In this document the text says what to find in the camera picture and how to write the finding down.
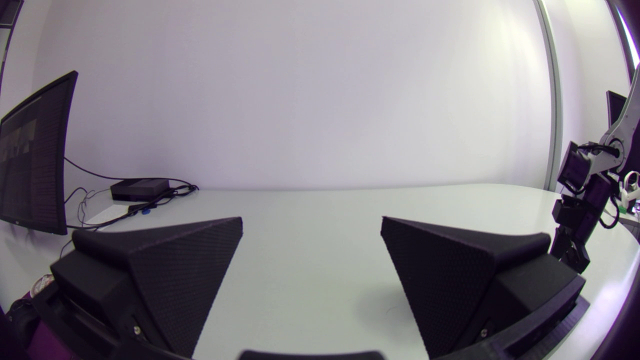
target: table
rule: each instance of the table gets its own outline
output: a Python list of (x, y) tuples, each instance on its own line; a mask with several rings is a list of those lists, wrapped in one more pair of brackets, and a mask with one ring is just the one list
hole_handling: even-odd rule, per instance
[[(428, 357), (417, 325), (380, 236), (382, 216), (503, 234), (553, 233), (551, 209), (558, 197), (499, 184), (200, 191), (107, 231), (242, 216), (244, 235), (195, 359), (235, 359), (249, 348), (308, 354), (379, 350), (389, 360), (424, 360)], [(598, 225), (587, 250), (591, 264), (583, 273), (587, 282), (582, 296), (591, 306), (551, 359), (593, 355), (615, 321), (640, 261), (638, 243), (622, 226), (606, 230)], [(0, 270), (6, 270), (4, 261)]]

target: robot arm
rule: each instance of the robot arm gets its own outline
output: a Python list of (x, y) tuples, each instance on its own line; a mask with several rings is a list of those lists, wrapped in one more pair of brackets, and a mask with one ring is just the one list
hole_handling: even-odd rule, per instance
[(632, 149), (640, 120), (639, 69), (640, 66), (636, 69), (620, 118), (601, 137), (599, 143), (581, 146), (570, 143), (560, 168), (558, 182), (572, 192), (572, 195), (563, 195), (554, 206), (552, 213), (559, 227), (550, 253), (578, 273), (582, 273), (589, 265), (584, 245), (597, 223), (602, 222), (600, 216), (607, 201), (618, 192), (617, 182), (607, 175), (607, 171), (622, 170), (630, 159), (633, 160), (632, 163), (640, 160), (636, 159), (640, 157), (640, 151)]

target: black monitor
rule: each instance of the black monitor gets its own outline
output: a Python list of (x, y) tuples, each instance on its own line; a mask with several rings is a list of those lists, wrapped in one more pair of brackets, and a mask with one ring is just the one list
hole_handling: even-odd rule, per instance
[(76, 79), (64, 75), (0, 120), (0, 220), (67, 233), (63, 170)]
[(51, 265), (33, 299), (81, 359), (190, 358), (242, 237), (242, 219), (96, 233)]
[(613, 91), (607, 91), (607, 109), (609, 109), (609, 127), (618, 120), (627, 98)]

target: white wall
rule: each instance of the white wall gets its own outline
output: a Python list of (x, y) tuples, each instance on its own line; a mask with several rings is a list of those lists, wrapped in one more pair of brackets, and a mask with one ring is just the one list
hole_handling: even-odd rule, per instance
[(544, 182), (531, 0), (59, 0), (34, 87), (72, 69), (67, 156), (105, 174), (202, 188)]
[(563, 156), (570, 141), (600, 141), (609, 127), (607, 90), (630, 83), (620, 36), (604, 0), (544, 0), (563, 96)]
[(0, 90), (0, 117), (37, 90), (32, 87), (33, 69), (50, 6), (51, 0), (27, 0), (22, 5), (6, 54)]

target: black box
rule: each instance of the black box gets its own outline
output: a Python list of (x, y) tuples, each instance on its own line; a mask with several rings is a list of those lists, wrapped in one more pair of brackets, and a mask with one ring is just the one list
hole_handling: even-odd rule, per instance
[(127, 179), (111, 185), (111, 197), (120, 201), (151, 201), (167, 189), (167, 179)]

